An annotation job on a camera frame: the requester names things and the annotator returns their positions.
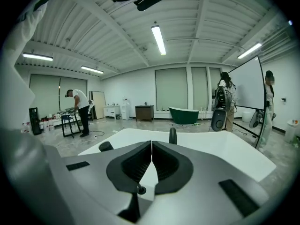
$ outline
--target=ceiling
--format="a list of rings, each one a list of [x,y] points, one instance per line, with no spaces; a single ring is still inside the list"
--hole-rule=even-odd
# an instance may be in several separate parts
[[[151,32],[154,22],[166,56]],[[144,12],[133,1],[50,0],[24,52],[52,56],[53,62],[20,56],[16,64],[87,73],[80,69],[85,65],[103,70],[90,73],[101,78],[175,63],[238,66],[249,57],[237,56],[257,42],[272,45],[257,51],[262,61],[294,49],[287,25],[271,0],[163,0]]]

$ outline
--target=black pants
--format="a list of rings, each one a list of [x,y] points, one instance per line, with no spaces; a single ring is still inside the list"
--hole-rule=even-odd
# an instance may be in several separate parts
[[[83,131],[82,133],[87,134],[89,133],[89,123],[88,123],[88,113],[89,113],[89,107],[90,106],[86,106],[83,108],[78,109],[79,115],[80,115],[80,119],[81,119],[81,123],[83,125]]]

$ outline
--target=person behind whiteboard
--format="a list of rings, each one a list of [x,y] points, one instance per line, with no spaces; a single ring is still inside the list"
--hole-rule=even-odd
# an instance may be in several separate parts
[[[89,135],[90,131],[89,131],[88,113],[89,113],[90,103],[87,97],[82,91],[77,89],[68,90],[65,97],[72,97],[72,98],[74,97],[75,100],[74,108],[75,110],[78,109],[80,119],[83,125],[83,131],[80,137],[85,137]]]
[[[271,131],[272,131],[272,117],[274,113],[274,104],[273,104],[273,98],[274,98],[274,90],[272,85],[274,85],[274,76],[271,71],[266,72],[265,76],[265,88],[266,88],[266,114],[265,114],[265,123],[264,128],[261,136],[261,147],[259,148],[259,151],[263,152],[263,148],[267,145],[268,139],[270,137]]]
[[[235,85],[231,82],[231,78],[227,72],[221,73],[221,80],[217,84],[217,86],[224,87],[226,93],[229,92],[227,95],[228,98],[231,99],[230,107],[226,110],[227,117],[226,117],[226,131],[232,132],[233,131],[233,120],[234,120],[234,106],[237,101],[236,96],[236,89]]]

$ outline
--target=brown cabinet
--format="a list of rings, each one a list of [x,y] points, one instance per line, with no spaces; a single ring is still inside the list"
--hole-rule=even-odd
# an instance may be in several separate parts
[[[150,106],[135,106],[136,120],[150,120],[154,119],[154,108]]]

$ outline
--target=trash can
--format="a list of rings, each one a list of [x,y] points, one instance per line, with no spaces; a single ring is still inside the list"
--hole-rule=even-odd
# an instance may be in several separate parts
[[[252,112],[242,112],[242,121],[243,122],[250,122],[253,117]]]
[[[297,126],[298,126],[297,120],[289,120],[287,122],[287,127],[285,131],[285,141],[287,143],[291,143],[293,141],[297,130]]]

